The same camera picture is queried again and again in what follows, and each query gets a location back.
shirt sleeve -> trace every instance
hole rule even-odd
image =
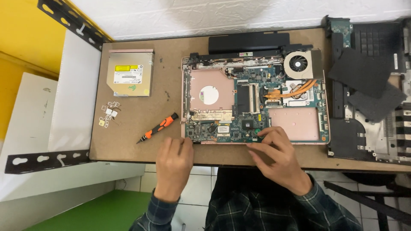
[[[154,196],[154,190],[151,194],[151,200],[148,203],[147,212],[133,222],[129,231],[171,230],[171,220],[177,208],[178,201],[175,203],[162,202]]]
[[[294,196],[305,208],[306,218],[315,230],[361,231],[362,227],[357,218],[326,195],[311,175],[309,177],[313,184],[311,191],[304,196]]]

black foam pad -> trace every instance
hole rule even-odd
[[[390,69],[380,57],[365,55],[351,48],[344,48],[328,77],[365,95],[380,98],[390,77]]]
[[[380,122],[406,98],[407,96],[402,91],[387,83],[382,97],[379,99],[356,92],[348,96],[348,102],[360,110],[367,119]]]

person's left hand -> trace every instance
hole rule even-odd
[[[156,159],[157,186],[154,196],[164,202],[176,202],[187,184],[194,160],[190,138],[167,137]]]

green mat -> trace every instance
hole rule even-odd
[[[127,231],[147,210],[150,197],[147,192],[114,190],[26,231]]]

plaid shirt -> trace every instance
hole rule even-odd
[[[310,178],[314,185],[311,191],[294,196],[295,201],[287,207],[272,207],[264,196],[253,192],[232,192],[229,200],[210,201],[205,230],[361,231],[358,220]],[[134,221],[129,231],[171,230],[177,205],[178,202],[165,203],[151,196],[147,212]]]

